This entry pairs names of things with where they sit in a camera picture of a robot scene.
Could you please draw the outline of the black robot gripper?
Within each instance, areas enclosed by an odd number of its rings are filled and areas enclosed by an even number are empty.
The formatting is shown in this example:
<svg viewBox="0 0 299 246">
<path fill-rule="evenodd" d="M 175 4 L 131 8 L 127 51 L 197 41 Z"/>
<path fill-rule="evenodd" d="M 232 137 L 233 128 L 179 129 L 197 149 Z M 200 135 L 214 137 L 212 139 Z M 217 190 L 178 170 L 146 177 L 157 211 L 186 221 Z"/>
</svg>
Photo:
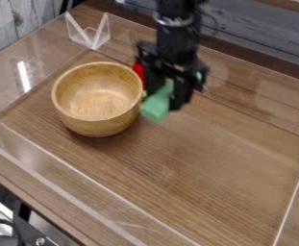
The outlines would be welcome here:
<svg viewBox="0 0 299 246">
<path fill-rule="evenodd" d="M 170 110 L 178 111 L 190 102 L 194 89 L 204 89 L 210 71 L 198 58 L 201 18 L 157 17 L 155 24 L 155 42 L 141 40 L 137 43 L 137 62 L 145 68 L 149 94 L 163 87 L 166 78 L 173 79 Z"/>
</svg>

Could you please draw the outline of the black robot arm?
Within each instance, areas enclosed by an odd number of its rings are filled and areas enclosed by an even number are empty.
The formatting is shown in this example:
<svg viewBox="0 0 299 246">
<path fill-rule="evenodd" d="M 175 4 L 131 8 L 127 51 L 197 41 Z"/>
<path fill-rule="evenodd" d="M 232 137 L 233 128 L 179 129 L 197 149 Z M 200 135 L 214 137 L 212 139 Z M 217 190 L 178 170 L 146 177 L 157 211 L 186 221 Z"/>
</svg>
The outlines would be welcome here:
<svg viewBox="0 0 299 246">
<path fill-rule="evenodd" d="M 155 42 L 137 43 L 135 64 L 147 92 L 145 112 L 178 111 L 190 102 L 193 92 L 205 90 L 210 67 L 198 57 L 204 3 L 205 0 L 157 0 Z"/>
</svg>

